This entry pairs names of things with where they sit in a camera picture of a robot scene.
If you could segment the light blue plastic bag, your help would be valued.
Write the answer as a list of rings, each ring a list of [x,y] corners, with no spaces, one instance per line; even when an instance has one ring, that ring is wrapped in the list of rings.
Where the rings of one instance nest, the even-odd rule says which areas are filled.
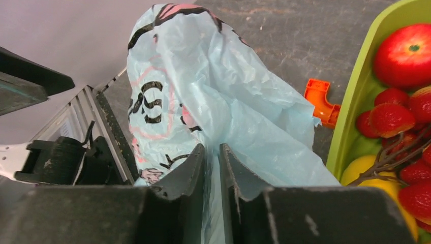
[[[137,186],[207,153],[201,243],[224,243],[219,146],[274,186],[336,186],[312,150],[314,106],[269,71],[235,30],[194,4],[156,4],[128,43],[129,130]]]

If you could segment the yellow fake lemon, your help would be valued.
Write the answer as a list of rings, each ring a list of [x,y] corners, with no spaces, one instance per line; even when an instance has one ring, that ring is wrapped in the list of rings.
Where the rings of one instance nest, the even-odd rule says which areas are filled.
[[[366,155],[352,161],[344,170],[341,176],[340,183],[342,186],[347,186],[353,180],[359,178],[360,173],[364,173],[374,165],[376,155]],[[359,184],[360,187],[376,187],[384,190],[398,205],[407,226],[415,241],[418,240],[418,226],[416,220],[401,206],[398,200],[398,193],[401,189],[399,183],[391,180],[382,180],[379,178],[368,179]]]

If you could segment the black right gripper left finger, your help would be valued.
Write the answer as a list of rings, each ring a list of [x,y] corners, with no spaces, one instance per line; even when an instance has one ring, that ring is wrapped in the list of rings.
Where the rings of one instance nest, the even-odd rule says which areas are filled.
[[[29,191],[1,220],[1,243],[200,243],[205,148],[150,187]]]

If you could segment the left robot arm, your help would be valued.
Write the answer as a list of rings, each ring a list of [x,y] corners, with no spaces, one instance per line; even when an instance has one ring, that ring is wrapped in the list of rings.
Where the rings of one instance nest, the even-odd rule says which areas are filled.
[[[125,182],[90,87],[1,49],[1,179],[35,185]]]

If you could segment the red fake strawberries bunch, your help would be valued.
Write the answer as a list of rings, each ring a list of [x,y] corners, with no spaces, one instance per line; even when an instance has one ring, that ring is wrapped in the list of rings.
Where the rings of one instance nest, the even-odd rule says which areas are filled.
[[[412,95],[396,88],[379,93],[374,107],[359,114],[357,131],[379,139],[374,165],[348,186],[379,178],[400,184],[398,200],[418,230],[430,231],[430,88]]]

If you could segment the red fake apple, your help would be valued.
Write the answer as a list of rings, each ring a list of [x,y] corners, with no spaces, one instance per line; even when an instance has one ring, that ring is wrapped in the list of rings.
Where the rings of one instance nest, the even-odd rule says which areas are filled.
[[[383,84],[399,89],[430,85],[430,24],[402,27],[379,46],[373,72]]]

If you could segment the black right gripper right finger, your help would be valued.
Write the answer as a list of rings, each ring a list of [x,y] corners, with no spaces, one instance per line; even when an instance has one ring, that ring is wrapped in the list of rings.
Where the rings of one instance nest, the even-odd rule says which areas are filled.
[[[220,145],[226,243],[414,243],[401,211],[373,187],[274,187]]]

